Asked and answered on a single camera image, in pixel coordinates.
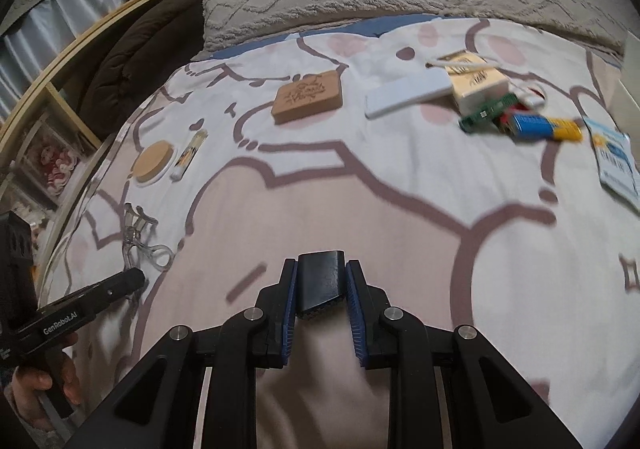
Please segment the person left hand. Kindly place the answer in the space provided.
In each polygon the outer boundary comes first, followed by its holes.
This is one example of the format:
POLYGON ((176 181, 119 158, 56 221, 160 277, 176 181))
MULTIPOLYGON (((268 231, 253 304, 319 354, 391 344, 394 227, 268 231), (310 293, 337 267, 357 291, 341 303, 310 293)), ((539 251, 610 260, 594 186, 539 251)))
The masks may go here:
MULTIPOLYGON (((81 386, 75 363, 68 354, 63 354, 61 377, 67 400, 74 406, 82 403, 81 386)), ((17 415, 29 426, 40 431, 52 432, 54 427, 44 411, 38 395, 53 385, 49 373, 32 368, 19 367, 14 370, 10 384, 12 399, 17 415)))

